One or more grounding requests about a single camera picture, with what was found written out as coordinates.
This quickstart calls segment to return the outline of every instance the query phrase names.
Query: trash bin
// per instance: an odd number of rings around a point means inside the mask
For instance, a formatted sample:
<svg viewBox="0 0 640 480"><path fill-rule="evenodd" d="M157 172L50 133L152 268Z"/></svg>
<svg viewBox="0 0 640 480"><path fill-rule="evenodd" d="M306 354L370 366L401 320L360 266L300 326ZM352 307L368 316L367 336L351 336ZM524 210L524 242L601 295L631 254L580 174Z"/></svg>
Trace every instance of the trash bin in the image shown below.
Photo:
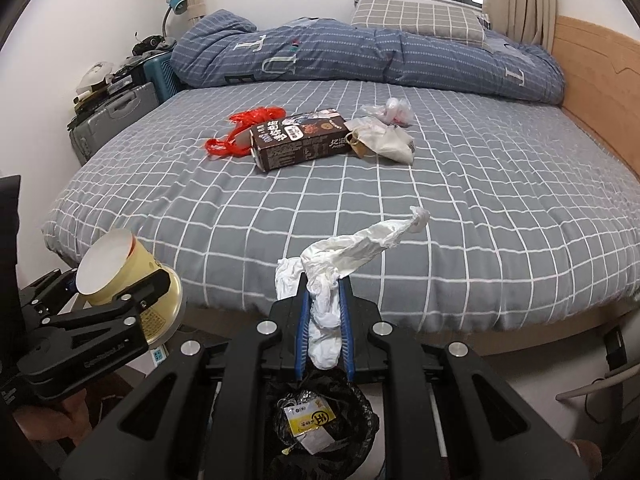
<svg viewBox="0 0 640 480"><path fill-rule="evenodd" d="M284 407L313 397L324 400L335 414L322 425L335 442L312 455L293 436ZM270 383L266 399L266 480L346 480L366 459L380 427L362 391L337 368L313 369L296 385Z"/></svg>

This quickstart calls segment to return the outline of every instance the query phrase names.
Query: bedding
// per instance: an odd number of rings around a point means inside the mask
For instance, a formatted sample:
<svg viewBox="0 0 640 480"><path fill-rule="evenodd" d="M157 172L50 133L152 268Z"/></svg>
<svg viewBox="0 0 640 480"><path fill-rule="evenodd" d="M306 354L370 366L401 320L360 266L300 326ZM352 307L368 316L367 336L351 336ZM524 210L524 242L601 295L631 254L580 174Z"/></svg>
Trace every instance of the bedding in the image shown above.
<svg viewBox="0 0 640 480"><path fill-rule="evenodd" d="M540 46L502 42L511 51L490 53L400 30L309 18L257 31L248 20L218 10L178 41L171 63L196 88L348 79L560 103L564 78L554 58Z"/></svg>
<svg viewBox="0 0 640 480"><path fill-rule="evenodd" d="M338 155L264 174L207 158L229 115L406 98L413 166ZM431 213L352 276L385 319L416 330L517 329L638 290L640 184L558 108L355 81L184 91L107 143L60 194L47 246L78 262L111 228L132 230L181 277L190 304L266 314L278 259L381 219Z"/></svg>
<svg viewBox="0 0 640 480"><path fill-rule="evenodd" d="M404 0L358 0L354 27L396 28L420 36L453 40L490 50L478 13L455 4Z"/></svg>

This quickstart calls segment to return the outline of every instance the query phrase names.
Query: bolt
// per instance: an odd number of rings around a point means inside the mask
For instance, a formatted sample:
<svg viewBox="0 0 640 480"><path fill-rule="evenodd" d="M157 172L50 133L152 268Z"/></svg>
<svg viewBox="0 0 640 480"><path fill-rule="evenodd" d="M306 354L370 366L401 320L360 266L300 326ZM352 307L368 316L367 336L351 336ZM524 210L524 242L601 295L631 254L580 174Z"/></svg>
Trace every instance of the bolt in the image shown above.
<svg viewBox="0 0 640 480"><path fill-rule="evenodd" d="M393 332L394 327L386 321L379 321L372 327L373 333L377 335L389 335Z"/></svg>
<svg viewBox="0 0 640 480"><path fill-rule="evenodd" d="M464 357L469 353L469 348L460 341L455 341L449 345L449 353L453 357Z"/></svg>
<svg viewBox="0 0 640 480"><path fill-rule="evenodd" d="M258 323L256 330L264 335L273 334L278 329L278 325L267 319Z"/></svg>
<svg viewBox="0 0 640 480"><path fill-rule="evenodd" d="M189 340L182 343L180 346L180 352L184 355L196 355L200 351L200 343L197 341Z"/></svg>

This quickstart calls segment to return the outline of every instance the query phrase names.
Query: blue lamp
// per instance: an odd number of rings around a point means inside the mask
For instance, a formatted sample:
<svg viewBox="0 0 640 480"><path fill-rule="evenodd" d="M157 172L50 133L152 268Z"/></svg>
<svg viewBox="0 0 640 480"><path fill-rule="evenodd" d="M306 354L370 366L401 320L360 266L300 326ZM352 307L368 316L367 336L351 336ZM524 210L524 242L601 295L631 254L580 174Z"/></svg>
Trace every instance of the blue lamp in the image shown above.
<svg viewBox="0 0 640 480"><path fill-rule="evenodd" d="M162 35L166 38L166 19L169 17L169 13L173 11L176 15L180 15L187 11L187 0L166 0L169 4L169 8L166 10L164 20L162 20Z"/></svg>

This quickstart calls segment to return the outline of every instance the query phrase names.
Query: blue comforter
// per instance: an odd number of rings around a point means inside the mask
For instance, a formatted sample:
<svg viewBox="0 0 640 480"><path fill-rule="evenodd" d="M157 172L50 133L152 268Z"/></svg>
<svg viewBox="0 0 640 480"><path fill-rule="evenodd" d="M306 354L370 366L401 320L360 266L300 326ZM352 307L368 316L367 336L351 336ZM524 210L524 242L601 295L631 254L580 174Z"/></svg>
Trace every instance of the blue comforter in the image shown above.
<svg viewBox="0 0 640 480"><path fill-rule="evenodd" d="M239 82L348 79L559 104L564 77L542 47L487 31L493 53L387 28L302 18L258 31L228 10L200 20L177 43L172 67L196 88Z"/></svg>

